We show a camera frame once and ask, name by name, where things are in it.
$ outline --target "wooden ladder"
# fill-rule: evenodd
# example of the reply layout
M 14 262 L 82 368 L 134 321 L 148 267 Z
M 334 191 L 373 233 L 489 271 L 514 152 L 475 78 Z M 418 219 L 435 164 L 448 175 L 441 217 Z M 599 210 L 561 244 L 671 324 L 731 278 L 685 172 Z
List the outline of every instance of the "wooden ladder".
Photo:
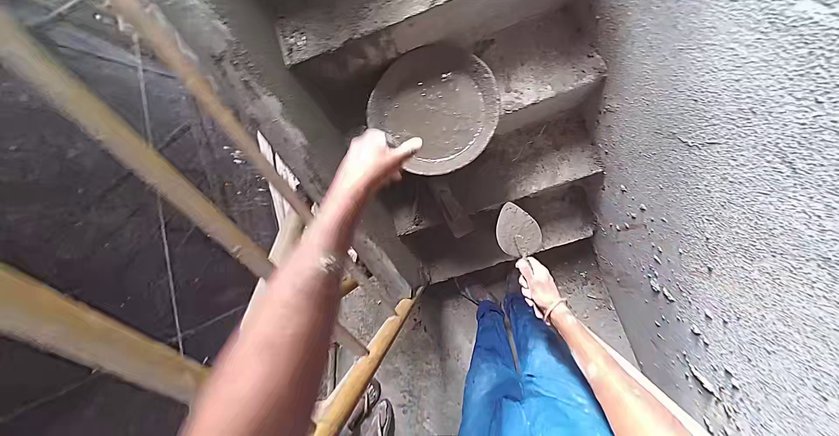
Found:
M 198 66 L 184 55 L 177 34 L 144 9 L 139 0 L 108 0 L 122 18 L 133 25 L 137 35 L 152 45 L 157 56 L 175 72 L 202 109 L 231 137 L 297 215 L 286 221 L 278 238 L 290 248 L 302 233 L 300 223 L 308 224 L 313 215 L 309 207 L 276 171 L 257 142 L 246 132 L 236 115 L 228 109 Z M 75 121 L 90 137 L 111 152 L 162 198 L 215 239 L 256 277 L 268 278 L 275 264 L 268 255 L 192 185 L 152 145 L 131 128 L 114 110 L 100 100 L 81 80 L 55 61 L 6 9 L 0 9 L 0 54 L 3 64 L 36 87 L 69 120 Z M 370 285 L 367 274 L 347 260 L 347 273 L 341 282 L 343 295 L 359 285 L 380 298 L 392 311 L 367 345 L 363 345 L 341 323 L 333 336 L 339 345 L 357 359 L 314 417 L 313 432 L 319 436 L 338 434 L 363 396 L 402 329 L 422 288 L 414 297 L 398 303 L 388 301 Z M 0 333 L 65 356 L 85 366 L 104 370 L 185 403 L 190 403 L 209 375 L 207 367 L 174 349 L 100 313 L 84 303 L 71 300 L 24 273 L 0 264 Z

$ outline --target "concrete stair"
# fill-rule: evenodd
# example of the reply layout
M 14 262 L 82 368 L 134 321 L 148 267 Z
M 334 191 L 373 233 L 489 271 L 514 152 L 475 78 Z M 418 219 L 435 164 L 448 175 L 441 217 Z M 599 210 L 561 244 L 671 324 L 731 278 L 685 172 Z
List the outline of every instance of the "concrete stair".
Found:
M 475 230 L 456 239 L 423 176 L 384 195 L 395 233 L 440 281 L 511 260 L 495 239 L 500 206 L 515 201 L 543 229 L 543 249 L 593 234 L 581 187 L 603 172 L 580 113 L 606 64 L 569 0 L 274 0 L 284 62 L 320 92 L 348 134 L 383 70 L 435 43 L 465 47 L 498 81 L 502 113 L 485 152 L 443 176 Z
M 277 0 L 285 63 L 348 80 L 433 42 L 468 45 L 568 0 Z
M 468 166 L 441 176 L 468 215 L 601 173 L 596 148 L 580 118 L 531 125 L 494 138 Z M 410 176 L 390 193 L 398 235 L 442 225 L 423 176 Z
M 579 186 L 558 188 L 517 203 L 539 223 L 542 248 L 547 250 L 585 239 L 594 233 L 593 216 L 586 205 L 586 193 Z M 428 267 L 431 282 L 462 276 L 515 259 L 508 256 L 495 238 L 499 208 L 472 216 L 475 230 L 456 239 L 446 225 L 406 236 L 403 241 Z

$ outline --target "trowel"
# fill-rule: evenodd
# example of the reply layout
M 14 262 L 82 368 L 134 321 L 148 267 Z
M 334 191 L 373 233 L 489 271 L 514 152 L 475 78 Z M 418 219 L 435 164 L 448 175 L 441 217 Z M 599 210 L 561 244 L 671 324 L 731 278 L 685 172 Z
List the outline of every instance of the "trowel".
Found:
M 542 247 L 542 229 L 519 205 L 508 202 L 501 207 L 495 238 L 501 250 L 513 257 L 527 257 Z

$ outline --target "bracelet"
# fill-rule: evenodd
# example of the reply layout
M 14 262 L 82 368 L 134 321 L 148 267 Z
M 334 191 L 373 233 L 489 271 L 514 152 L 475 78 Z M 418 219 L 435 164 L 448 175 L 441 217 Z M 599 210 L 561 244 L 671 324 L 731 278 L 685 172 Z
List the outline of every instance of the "bracelet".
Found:
M 545 324 L 549 324 L 549 325 L 551 324 L 551 313 L 554 313 L 554 310 L 556 310 L 556 308 L 559 307 L 560 304 L 564 303 L 564 302 L 565 302 L 564 298 L 559 298 L 559 299 L 556 300 L 556 302 L 553 302 L 553 304 L 551 304 L 544 311 L 544 318 L 542 318 L 542 319 L 544 320 Z

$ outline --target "blue jeans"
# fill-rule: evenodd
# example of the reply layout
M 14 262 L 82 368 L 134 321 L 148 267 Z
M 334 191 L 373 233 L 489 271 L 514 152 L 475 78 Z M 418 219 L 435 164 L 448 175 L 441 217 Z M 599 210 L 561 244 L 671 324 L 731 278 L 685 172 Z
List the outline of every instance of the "blue jeans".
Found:
M 568 345 L 536 318 L 520 294 L 507 296 L 504 308 L 521 373 L 513 362 L 503 312 L 493 302 L 481 302 L 460 435 L 611 435 Z

